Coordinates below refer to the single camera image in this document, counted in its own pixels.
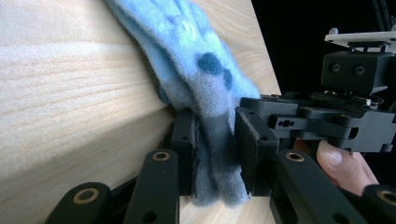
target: human hand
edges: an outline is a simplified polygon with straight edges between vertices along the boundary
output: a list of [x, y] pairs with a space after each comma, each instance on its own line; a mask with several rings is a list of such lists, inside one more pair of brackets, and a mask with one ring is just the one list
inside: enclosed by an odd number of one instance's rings
[[332, 182], [354, 194], [362, 195], [368, 185], [378, 184], [375, 175], [359, 152], [348, 152], [320, 141], [318, 163]]

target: blue sock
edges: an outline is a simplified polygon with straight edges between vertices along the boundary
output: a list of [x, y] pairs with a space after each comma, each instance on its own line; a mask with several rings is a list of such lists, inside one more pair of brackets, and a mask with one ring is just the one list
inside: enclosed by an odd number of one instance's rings
[[[202, 122], [208, 149], [200, 156], [208, 159], [203, 164], [210, 169], [198, 169], [203, 173], [197, 181], [208, 184], [198, 183], [197, 188], [212, 186], [214, 180], [226, 204], [246, 201], [233, 143], [234, 109], [241, 97], [259, 98], [260, 94], [205, 13], [188, 0], [109, 0], [109, 4], [148, 55], [172, 106], [191, 109]], [[213, 179], [201, 178], [208, 171]], [[208, 197], [201, 197], [197, 202], [205, 204]]]

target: light wooden board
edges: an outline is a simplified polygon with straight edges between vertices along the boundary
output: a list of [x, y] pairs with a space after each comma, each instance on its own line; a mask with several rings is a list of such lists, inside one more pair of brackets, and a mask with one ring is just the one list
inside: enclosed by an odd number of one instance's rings
[[[251, 3], [196, 2], [261, 93], [279, 93]], [[138, 175], [174, 115], [105, 2], [1, 1], [0, 27], [0, 223], [42, 223], [74, 186]], [[265, 198], [181, 201], [181, 223], [274, 222]]]

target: camera lens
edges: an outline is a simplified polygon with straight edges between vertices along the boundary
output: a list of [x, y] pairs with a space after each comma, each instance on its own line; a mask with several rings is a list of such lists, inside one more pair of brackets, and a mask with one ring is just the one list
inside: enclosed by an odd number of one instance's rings
[[339, 72], [340, 68], [341, 68], [341, 66], [338, 63], [331, 63], [330, 64], [330, 71], [332, 71], [333, 73]]
[[353, 67], [353, 73], [355, 75], [361, 76], [364, 74], [364, 67], [361, 64], [357, 64]]

